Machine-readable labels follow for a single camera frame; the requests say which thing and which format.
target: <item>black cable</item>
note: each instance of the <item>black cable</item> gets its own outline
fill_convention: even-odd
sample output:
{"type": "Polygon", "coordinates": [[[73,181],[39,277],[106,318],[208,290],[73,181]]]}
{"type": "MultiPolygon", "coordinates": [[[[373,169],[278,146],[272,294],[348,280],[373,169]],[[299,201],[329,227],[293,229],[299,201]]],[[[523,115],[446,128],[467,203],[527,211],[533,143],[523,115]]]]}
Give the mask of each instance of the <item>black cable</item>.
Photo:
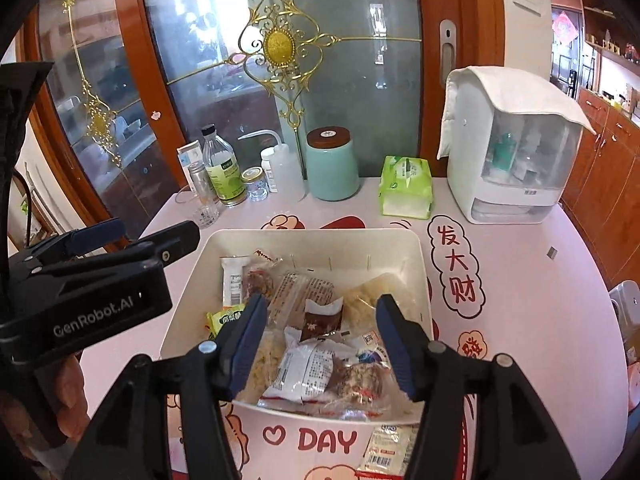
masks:
{"type": "Polygon", "coordinates": [[[14,168],[14,177],[17,178],[24,186],[24,190],[27,193],[27,233],[24,237],[24,248],[26,249],[31,245],[31,191],[29,190],[29,184],[20,174],[18,170],[14,168]]]}

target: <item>white bottle cap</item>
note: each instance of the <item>white bottle cap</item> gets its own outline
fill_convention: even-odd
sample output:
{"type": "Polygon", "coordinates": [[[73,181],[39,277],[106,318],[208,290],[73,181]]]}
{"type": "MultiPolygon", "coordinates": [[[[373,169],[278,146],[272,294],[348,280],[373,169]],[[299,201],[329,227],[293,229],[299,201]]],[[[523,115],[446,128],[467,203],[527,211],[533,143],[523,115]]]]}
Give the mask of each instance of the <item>white bottle cap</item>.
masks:
{"type": "Polygon", "coordinates": [[[273,156],[273,153],[275,153],[275,150],[273,149],[273,146],[270,147],[270,148],[264,148],[260,152],[260,158],[262,160],[270,160],[270,158],[273,156]]]}

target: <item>table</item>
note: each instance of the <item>table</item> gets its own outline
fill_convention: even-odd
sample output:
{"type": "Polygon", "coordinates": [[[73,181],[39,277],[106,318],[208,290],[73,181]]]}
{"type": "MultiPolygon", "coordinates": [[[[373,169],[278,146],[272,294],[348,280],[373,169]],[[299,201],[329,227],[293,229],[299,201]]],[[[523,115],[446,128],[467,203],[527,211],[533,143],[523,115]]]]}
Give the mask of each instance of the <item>table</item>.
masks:
{"type": "MultiPolygon", "coordinates": [[[[377,179],[363,179],[359,193],[343,202],[308,195],[283,207],[276,194],[225,210],[201,232],[198,250],[166,269],[174,305],[205,241],[218,229],[411,229],[422,243],[437,337],[477,358],[512,355],[545,403],[581,477],[601,478],[625,437],[625,355],[604,282],[561,207],[542,224],[470,224],[446,179],[436,178],[430,220],[384,217],[378,212],[377,186],[377,179]],[[547,255],[551,247],[557,251],[553,258],[547,255]]],[[[169,199],[143,235],[187,219],[194,209],[193,202],[169,199]]],[[[174,309],[84,351],[90,415],[134,354],[159,357],[174,309]]],[[[465,417],[473,435],[468,406],[465,417]]],[[[467,440],[465,456],[471,457],[474,440],[467,440]]]]}

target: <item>brown canister lid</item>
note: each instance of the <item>brown canister lid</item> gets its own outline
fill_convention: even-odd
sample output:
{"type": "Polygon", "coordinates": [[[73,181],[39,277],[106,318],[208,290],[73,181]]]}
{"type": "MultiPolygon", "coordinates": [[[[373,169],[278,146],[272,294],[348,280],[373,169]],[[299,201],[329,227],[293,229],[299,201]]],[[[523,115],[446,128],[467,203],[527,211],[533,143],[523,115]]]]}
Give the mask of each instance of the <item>brown canister lid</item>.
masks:
{"type": "Polygon", "coordinates": [[[326,126],[316,128],[306,134],[306,143],[312,148],[330,150],[340,148],[351,140],[351,134],[342,126],[326,126]]]}

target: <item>drawer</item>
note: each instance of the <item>drawer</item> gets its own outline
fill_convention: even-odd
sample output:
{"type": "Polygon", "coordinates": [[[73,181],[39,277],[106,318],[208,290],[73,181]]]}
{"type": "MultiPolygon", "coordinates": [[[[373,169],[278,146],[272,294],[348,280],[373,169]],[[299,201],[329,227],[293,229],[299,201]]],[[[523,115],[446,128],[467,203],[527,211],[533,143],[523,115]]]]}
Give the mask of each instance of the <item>drawer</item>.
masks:
{"type": "Polygon", "coordinates": [[[578,104],[590,120],[592,126],[594,123],[604,126],[607,120],[607,112],[610,109],[610,106],[606,102],[586,90],[581,90],[578,95],[578,104]]]}
{"type": "Polygon", "coordinates": [[[607,117],[607,128],[632,152],[636,152],[640,144],[640,128],[613,108],[607,117]]]}

